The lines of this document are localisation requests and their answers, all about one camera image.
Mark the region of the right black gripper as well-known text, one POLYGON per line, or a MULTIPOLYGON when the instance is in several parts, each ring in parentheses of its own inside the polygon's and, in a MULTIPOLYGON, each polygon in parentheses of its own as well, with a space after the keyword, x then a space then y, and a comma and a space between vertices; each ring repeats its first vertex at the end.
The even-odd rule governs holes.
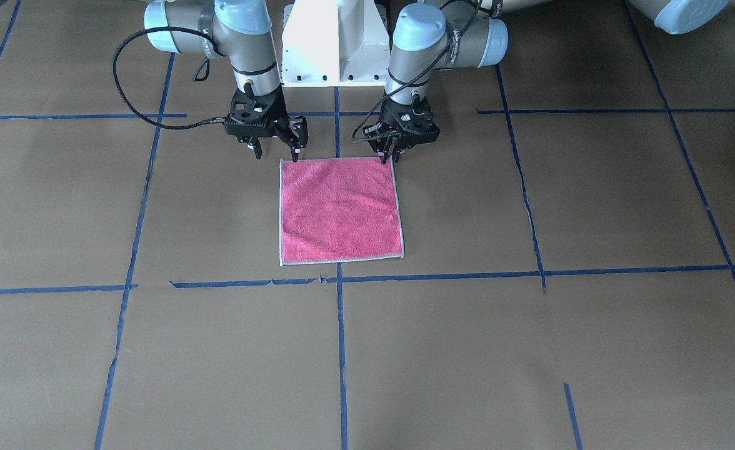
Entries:
POLYGON ((276 88, 265 95, 248 97, 237 89, 231 99, 230 112, 224 120, 224 130, 230 136, 247 141, 257 160, 264 150, 256 138, 279 138, 288 146, 291 161, 299 160, 300 151, 308 144, 308 123, 305 117, 289 117, 284 91, 276 88))

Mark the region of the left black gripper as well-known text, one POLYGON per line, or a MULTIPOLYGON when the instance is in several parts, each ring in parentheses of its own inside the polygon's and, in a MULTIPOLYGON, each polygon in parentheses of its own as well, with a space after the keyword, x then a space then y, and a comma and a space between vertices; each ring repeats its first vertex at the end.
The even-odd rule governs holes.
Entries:
POLYGON ((440 130, 434 122, 434 114, 428 99, 417 99, 410 105, 392 99, 382 102, 379 122, 365 126, 364 138, 382 164, 386 164, 391 153, 392 163, 409 148, 418 144, 436 142, 440 130))

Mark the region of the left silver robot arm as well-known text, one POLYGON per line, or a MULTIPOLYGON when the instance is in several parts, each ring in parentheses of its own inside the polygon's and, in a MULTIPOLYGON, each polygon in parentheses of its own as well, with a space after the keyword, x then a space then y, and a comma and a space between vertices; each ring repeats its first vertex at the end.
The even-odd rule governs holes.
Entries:
POLYGON ((427 98, 439 69, 484 68, 504 59, 509 33, 502 1, 419 1, 397 17, 379 120, 362 123, 362 141, 382 163, 413 146, 436 142, 439 128, 427 98))

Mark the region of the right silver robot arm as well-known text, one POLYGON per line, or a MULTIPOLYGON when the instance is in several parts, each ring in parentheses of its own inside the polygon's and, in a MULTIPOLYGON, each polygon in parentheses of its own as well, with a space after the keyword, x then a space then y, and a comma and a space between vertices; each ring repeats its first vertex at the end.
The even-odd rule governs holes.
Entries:
POLYGON ((144 12, 149 42, 160 51, 228 59, 236 90, 226 117, 230 136, 262 157, 260 139, 280 139, 297 161, 308 143, 305 117, 288 114, 271 18, 264 1, 151 2, 144 12))

